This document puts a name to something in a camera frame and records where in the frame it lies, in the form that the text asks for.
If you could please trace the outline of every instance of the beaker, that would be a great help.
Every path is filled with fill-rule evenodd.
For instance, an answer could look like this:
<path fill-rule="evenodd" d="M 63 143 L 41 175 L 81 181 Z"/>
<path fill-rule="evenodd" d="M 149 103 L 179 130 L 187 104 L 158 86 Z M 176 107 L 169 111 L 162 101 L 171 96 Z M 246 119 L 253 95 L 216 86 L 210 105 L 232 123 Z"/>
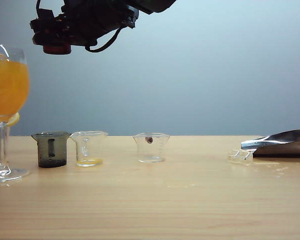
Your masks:
<path fill-rule="evenodd" d="M 157 163 L 165 160 L 164 149 L 169 135 L 158 132 L 146 132 L 133 136 L 137 144 L 139 162 Z"/>
<path fill-rule="evenodd" d="M 76 164 L 90 167 L 102 164 L 101 142 L 108 135 L 104 131 L 76 131 L 70 138 L 76 143 Z"/>
<path fill-rule="evenodd" d="M 67 164 L 69 136 L 70 133 L 66 131 L 40 132 L 31 135 L 37 141 L 40 168 L 55 168 Z"/>

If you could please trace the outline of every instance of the background wall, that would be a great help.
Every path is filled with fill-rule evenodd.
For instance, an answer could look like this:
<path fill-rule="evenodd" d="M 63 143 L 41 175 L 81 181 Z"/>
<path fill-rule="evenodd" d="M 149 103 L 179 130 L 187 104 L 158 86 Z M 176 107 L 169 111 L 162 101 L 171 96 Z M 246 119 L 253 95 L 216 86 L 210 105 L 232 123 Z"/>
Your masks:
<path fill-rule="evenodd" d="M 41 1 L 54 15 L 62 5 Z M 14 135 L 300 128 L 300 0 L 177 0 L 162 13 L 140 13 L 104 52 L 75 46 L 64 56 L 32 43 L 35 6 L 0 0 L 0 43 L 24 49 L 31 78 Z"/>

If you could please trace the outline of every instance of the plastic beaker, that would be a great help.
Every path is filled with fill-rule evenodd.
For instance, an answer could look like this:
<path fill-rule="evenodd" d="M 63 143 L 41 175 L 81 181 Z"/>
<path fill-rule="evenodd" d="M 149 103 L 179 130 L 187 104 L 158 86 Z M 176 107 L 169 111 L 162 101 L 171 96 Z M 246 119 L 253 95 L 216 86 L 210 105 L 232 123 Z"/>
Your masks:
<path fill-rule="evenodd" d="M 100 156 L 101 141 L 108 135 L 104 131 L 76 131 L 70 138 L 76 143 L 76 164 L 90 167 L 103 162 Z"/>
<path fill-rule="evenodd" d="M 37 141 L 40 168 L 55 168 L 67 164 L 69 136 L 70 133 L 66 131 L 40 132 L 31 135 Z"/>
<path fill-rule="evenodd" d="M 137 144 L 139 162 L 157 163 L 164 161 L 164 149 L 169 137 L 167 134 L 157 132 L 146 132 L 133 136 Z"/>

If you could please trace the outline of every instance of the wine glass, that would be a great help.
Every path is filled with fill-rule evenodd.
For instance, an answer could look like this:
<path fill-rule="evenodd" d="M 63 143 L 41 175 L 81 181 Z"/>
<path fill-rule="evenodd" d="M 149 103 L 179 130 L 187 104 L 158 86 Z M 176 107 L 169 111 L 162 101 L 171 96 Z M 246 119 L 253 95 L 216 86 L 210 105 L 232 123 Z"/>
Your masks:
<path fill-rule="evenodd" d="M 6 159 L 8 120 L 27 100 L 29 73 L 22 49 L 0 44 L 0 183 L 21 179 L 26 169 L 10 168 Z"/>

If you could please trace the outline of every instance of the dark gray beaker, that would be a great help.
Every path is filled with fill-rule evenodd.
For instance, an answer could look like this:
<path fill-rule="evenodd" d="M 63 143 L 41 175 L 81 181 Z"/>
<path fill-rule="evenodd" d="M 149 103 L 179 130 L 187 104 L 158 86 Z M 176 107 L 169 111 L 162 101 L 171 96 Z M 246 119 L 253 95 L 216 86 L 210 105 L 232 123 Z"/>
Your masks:
<path fill-rule="evenodd" d="M 55 168 L 67 164 L 69 136 L 70 133 L 66 131 L 40 132 L 31 135 L 37 141 L 40 168 Z"/>

